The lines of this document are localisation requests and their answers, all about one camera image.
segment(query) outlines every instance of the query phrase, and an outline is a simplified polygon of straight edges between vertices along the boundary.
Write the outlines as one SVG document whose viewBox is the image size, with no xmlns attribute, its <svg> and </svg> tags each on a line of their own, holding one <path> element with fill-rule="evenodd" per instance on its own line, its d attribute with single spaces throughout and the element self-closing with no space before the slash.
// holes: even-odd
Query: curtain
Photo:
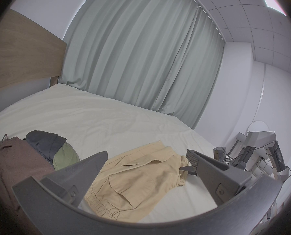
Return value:
<svg viewBox="0 0 291 235">
<path fill-rule="evenodd" d="M 73 22 L 60 82 L 194 127 L 224 44 L 203 9 L 194 0 L 93 0 L 86 6 Z"/>
</svg>

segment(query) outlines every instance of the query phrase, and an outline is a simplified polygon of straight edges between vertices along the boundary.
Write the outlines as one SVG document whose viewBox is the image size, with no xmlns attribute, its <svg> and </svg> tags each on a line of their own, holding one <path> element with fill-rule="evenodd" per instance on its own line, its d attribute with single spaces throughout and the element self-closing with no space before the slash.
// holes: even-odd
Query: ceiling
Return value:
<svg viewBox="0 0 291 235">
<path fill-rule="evenodd" d="M 291 22 L 264 0 L 199 0 L 227 42 L 250 42 L 254 60 L 291 73 Z"/>
</svg>

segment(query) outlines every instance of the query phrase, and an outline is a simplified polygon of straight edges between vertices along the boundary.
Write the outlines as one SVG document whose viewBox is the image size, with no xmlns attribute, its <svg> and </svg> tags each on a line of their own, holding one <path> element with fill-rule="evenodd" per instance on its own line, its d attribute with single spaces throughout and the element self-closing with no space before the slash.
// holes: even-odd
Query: beige pants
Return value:
<svg viewBox="0 0 291 235">
<path fill-rule="evenodd" d="M 185 184 L 185 156 L 161 141 L 144 145 L 109 159 L 85 195 L 101 217 L 138 222 L 171 189 Z"/>
</svg>

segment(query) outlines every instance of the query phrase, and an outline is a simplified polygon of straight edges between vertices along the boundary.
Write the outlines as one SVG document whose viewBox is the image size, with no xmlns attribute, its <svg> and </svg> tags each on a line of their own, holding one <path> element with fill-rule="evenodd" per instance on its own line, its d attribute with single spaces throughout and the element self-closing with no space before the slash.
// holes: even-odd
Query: white bed sheet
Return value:
<svg viewBox="0 0 291 235">
<path fill-rule="evenodd" d="M 187 149 L 210 157 L 214 146 L 176 117 L 57 84 L 9 106 L 0 113 L 0 141 L 25 138 L 33 130 L 67 138 L 80 159 L 108 151 L 109 158 L 162 140 L 180 155 Z M 140 222 L 167 222 L 216 208 L 202 181 L 188 176 L 185 186 L 169 191 Z"/>
</svg>

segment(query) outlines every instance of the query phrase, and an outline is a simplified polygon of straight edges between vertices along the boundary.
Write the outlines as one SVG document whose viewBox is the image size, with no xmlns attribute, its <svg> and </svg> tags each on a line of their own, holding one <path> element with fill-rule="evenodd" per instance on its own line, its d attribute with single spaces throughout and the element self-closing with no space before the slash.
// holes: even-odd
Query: clothing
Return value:
<svg viewBox="0 0 291 235">
<path fill-rule="evenodd" d="M 55 170 L 60 170 L 79 161 L 76 151 L 69 143 L 65 142 L 54 155 L 53 166 Z"/>
<path fill-rule="evenodd" d="M 137 222 L 148 215 L 171 189 L 185 184 L 188 166 L 161 141 L 144 145 L 109 159 L 85 195 L 101 217 Z"/>
<path fill-rule="evenodd" d="M 17 202 L 12 186 L 28 178 L 37 180 L 54 172 L 52 165 L 26 140 L 18 137 L 0 142 L 0 197 L 27 234 L 39 234 Z"/>
<path fill-rule="evenodd" d="M 66 138 L 45 131 L 31 131 L 26 135 L 26 141 L 53 166 L 53 158 Z"/>
</svg>

